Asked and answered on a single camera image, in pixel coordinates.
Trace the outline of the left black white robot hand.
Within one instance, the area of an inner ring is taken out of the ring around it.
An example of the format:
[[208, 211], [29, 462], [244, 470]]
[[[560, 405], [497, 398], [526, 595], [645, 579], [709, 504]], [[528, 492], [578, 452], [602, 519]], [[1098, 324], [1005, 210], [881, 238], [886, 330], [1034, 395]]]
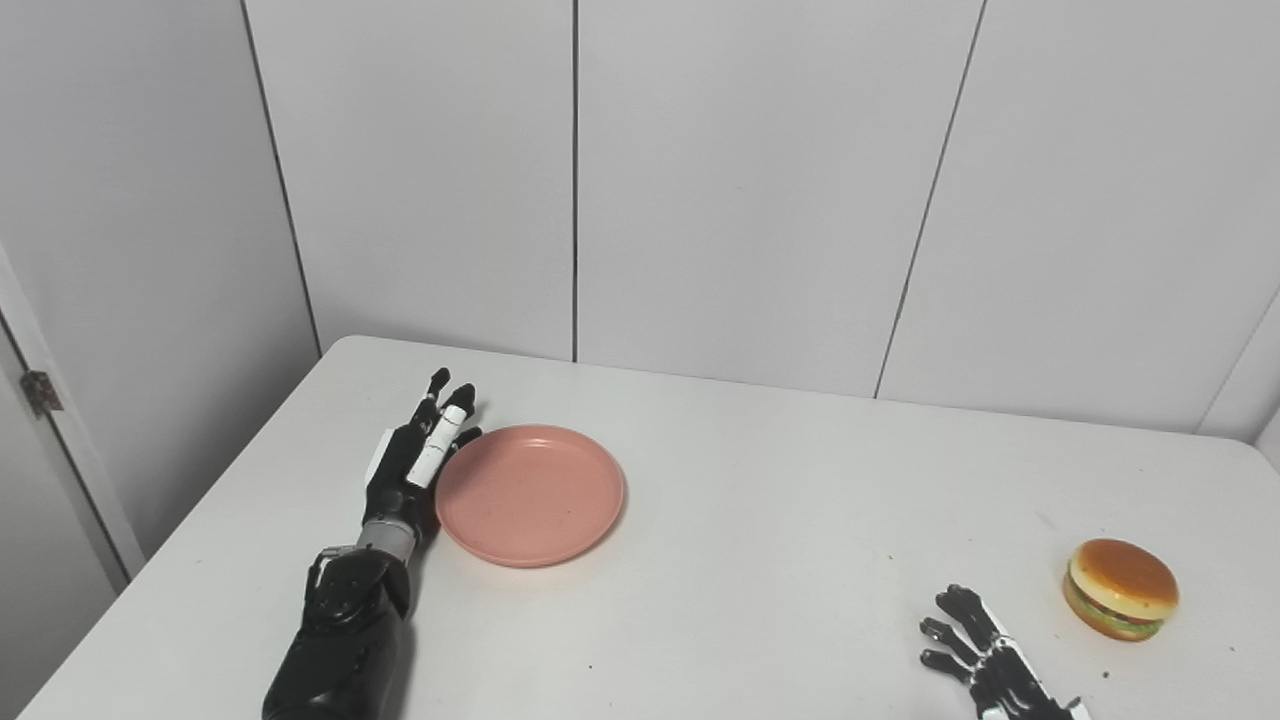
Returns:
[[476, 389], [466, 383], [442, 396], [451, 370], [438, 369], [413, 415], [384, 436], [365, 492], [360, 550], [378, 550], [406, 562], [440, 529], [436, 480], [457, 452], [483, 434], [467, 423], [476, 413]]

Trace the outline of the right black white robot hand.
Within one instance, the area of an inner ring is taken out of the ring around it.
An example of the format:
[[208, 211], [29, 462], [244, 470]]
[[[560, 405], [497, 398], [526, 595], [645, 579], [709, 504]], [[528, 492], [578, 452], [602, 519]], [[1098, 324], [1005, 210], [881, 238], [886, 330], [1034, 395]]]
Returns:
[[978, 719], [1092, 717], [1082, 698], [1062, 705], [1047, 692], [1020, 644], [977, 592], [951, 584], [934, 603], [963, 632], [936, 618], [922, 619], [922, 634], [947, 650], [925, 648], [919, 660], [964, 685]]

